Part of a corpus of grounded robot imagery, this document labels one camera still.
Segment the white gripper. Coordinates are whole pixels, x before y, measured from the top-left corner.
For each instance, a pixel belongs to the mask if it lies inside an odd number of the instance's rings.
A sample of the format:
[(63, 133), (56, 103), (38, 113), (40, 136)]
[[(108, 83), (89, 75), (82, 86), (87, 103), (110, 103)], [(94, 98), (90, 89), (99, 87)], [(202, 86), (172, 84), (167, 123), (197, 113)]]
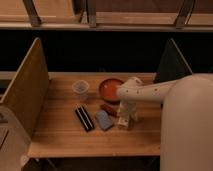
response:
[(128, 127), (130, 121), (137, 121), (137, 104), (134, 101), (120, 101), (120, 105), (117, 111), (118, 125), (121, 127)]

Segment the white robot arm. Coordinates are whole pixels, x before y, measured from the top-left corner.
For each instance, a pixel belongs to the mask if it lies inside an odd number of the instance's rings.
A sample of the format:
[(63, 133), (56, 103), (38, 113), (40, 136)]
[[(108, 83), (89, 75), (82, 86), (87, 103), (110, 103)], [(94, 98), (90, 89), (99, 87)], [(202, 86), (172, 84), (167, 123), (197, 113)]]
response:
[(213, 74), (117, 89), (122, 101), (163, 104), (160, 171), (213, 171)]

